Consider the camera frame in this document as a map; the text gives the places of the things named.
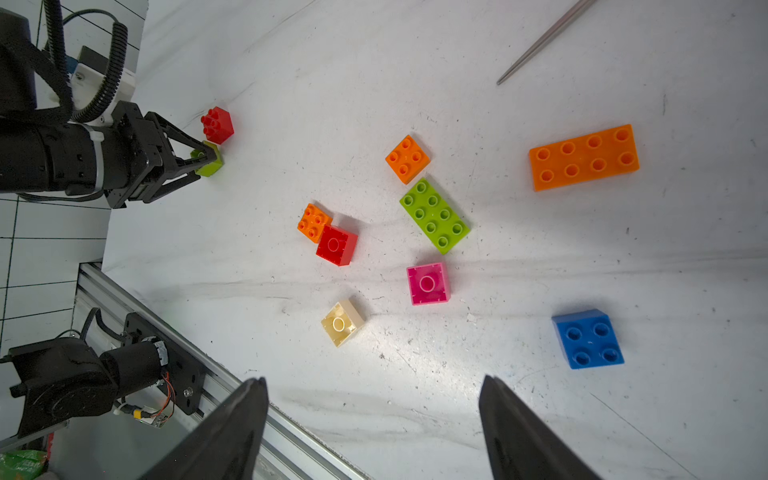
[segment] green lego brick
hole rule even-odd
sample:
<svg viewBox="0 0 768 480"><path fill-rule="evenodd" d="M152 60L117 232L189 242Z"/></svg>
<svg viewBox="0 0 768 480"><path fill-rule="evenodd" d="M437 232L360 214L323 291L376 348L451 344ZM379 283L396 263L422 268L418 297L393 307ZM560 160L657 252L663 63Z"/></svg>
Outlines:
<svg viewBox="0 0 768 480"><path fill-rule="evenodd" d="M469 233L469 227L425 178L400 199L400 204L443 255Z"/></svg>
<svg viewBox="0 0 768 480"><path fill-rule="evenodd" d="M212 144L209 141L204 141L204 144L214 149L216 152L216 160L208 164L204 167L200 167L197 170L194 171L194 173L202 176L202 177L210 177L211 175L215 174L219 171L222 165L224 165L224 162L221 160L221 153L219 152L219 147L216 144ZM199 150L192 150L192 158L197 157L198 155L202 155L203 152Z"/></svg>

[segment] orange 2x4 brick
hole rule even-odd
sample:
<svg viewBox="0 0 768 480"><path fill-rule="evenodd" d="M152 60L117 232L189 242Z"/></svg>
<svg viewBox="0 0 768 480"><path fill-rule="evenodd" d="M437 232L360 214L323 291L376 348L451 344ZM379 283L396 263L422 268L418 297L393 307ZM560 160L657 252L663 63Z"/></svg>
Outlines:
<svg viewBox="0 0 768 480"><path fill-rule="evenodd" d="M534 148L530 157L537 192L640 170L632 125Z"/></svg>
<svg viewBox="0 0 768 480"><path fill-rule="evenodd" d="M306 235L314 243L320 241L320 235L323 233L323 227L330 225L333 218L325 214L321 209L312 204L308 204L304 210L304 216L299 222L299 232Z"/></svg>
<svg viewBox="0 0 768 480"><path fill-rule="evenodd" d="M407 185L420 171L424 170L424 167L429 165L429 157L419 144L407 135L395 150L387 155L386 163L395 171L400 181Z"/></svg>

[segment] orange lego brick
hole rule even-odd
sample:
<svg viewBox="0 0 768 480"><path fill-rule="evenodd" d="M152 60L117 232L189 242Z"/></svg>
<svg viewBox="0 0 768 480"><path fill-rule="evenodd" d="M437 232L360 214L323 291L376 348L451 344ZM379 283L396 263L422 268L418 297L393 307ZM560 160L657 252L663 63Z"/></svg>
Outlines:
<svg viewBox="0 0 768 480"><path fill-rule="evenodd" d="M395 150L387 155L386 163L395 171L400 181L407 185L429 165L429 157L410 135L406 135Z"/></svg>
<svg viewBox="0 0 768 480"><path fill-rule="evenodd" d="M327 224L330 225L331 221L333 221L333 218L325 214L321 209L309 204L306 206L304 216L301 217L299 222L299 232L306 235L314 243L317 243L320 241L323 227Z"/></svg>
<svg viewBox="0 0 768 480"><path fill-rule="evenodd" d="M537 192L640 170L632 125L534 148L530 157Z"/></svg>

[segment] magenta lego brick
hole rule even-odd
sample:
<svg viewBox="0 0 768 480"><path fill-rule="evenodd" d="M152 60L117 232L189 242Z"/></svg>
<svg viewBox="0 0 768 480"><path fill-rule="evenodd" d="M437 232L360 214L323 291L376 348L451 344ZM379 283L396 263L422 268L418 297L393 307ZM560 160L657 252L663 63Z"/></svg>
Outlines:
<svg viewBox="0 0 768 480"><path fill-rule="evenodd" d="M409 267L408 285L413 305L445 303L451 299L451 287L444 263Z"/></svg>

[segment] blue lego brick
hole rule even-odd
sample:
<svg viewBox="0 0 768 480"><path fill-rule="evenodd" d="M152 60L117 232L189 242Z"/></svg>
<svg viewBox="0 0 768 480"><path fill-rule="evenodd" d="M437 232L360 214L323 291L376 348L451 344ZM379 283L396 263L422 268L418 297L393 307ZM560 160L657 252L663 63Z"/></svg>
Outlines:
<svg viewBox="0 0 768 480"><path fill-rule="evenodd" d="M624 363L611 319L600 310L553 316L552 322L573 370Z"/></svg>

